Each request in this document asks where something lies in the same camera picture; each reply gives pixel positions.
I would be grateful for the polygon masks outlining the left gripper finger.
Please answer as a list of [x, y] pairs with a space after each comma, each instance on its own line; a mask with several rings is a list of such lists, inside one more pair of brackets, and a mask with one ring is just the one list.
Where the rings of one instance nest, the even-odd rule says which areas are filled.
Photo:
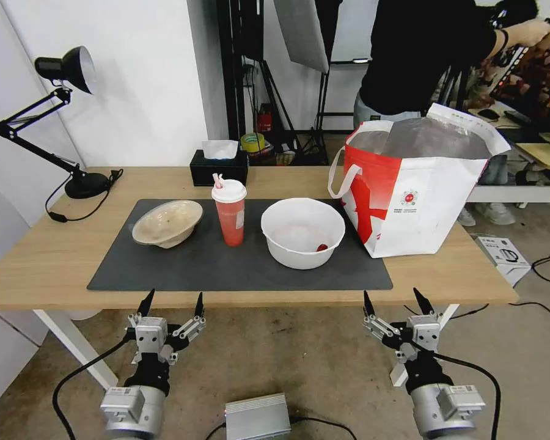
[[139, 307], [137, 308], [137, 311], [128, 316], [128, 321], [132, 328], [135, 328], [138, 325], [138, 323], [142, 320], [142, 318], [148, 316], [155, 292], [156, 292], [155, 288], [151, 289], [148, 295], [140, 302]]
[[183, 324], [169, 324], [167, 342], [192, 342], [206, 327], [203, 293], [200, 292], [194, 308], [194, 315]]

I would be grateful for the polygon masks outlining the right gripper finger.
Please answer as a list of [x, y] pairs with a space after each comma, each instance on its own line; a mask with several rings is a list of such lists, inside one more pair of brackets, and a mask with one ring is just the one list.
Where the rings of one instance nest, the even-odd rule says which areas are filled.
[[435, 311], [431, 302], [421, 292], [414, 287], [414, 296], [420, 308], [420, 314], [412, 317], [412, 323], [415, 326], [440, 326], [440, 315]]
[[395, 348], [397, 329], [377, 316], [367, 290], [363, 291], [363, 300], [363, 327], [368, 334], [378, 339], [385, 347]]

